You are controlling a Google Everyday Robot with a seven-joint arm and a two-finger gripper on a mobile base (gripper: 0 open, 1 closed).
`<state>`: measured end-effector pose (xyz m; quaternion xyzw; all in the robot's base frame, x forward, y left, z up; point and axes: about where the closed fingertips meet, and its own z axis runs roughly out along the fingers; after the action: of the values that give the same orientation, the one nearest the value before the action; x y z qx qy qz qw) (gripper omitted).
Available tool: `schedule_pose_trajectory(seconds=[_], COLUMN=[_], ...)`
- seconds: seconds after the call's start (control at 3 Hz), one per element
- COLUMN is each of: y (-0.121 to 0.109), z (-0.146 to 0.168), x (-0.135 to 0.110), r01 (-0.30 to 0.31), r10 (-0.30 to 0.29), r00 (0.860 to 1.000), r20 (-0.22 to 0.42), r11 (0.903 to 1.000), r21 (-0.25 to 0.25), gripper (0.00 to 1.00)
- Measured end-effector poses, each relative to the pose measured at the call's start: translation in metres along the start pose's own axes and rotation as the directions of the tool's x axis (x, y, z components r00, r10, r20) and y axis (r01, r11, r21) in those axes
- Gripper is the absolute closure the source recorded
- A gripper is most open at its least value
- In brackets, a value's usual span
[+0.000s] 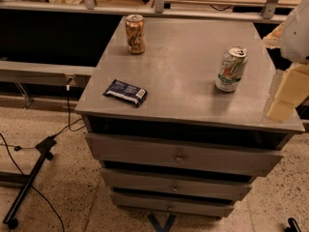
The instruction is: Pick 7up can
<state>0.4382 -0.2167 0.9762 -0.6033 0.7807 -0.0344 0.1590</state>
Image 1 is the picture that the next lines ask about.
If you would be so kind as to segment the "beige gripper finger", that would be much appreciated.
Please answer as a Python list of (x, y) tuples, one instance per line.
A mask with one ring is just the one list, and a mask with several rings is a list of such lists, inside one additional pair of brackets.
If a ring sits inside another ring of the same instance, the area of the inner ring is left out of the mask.
[(291, 63), (285, 71), (277, 70), (269, 88), (266, 105), (268, 119), (283, 122), (309, 97), (309, 65)]
[(262, 46), (266, 48), (280, 48), (284, 26), (285, 23), (282, 22), (276, 28), (274, 28), (269, 34), (263, 37)]

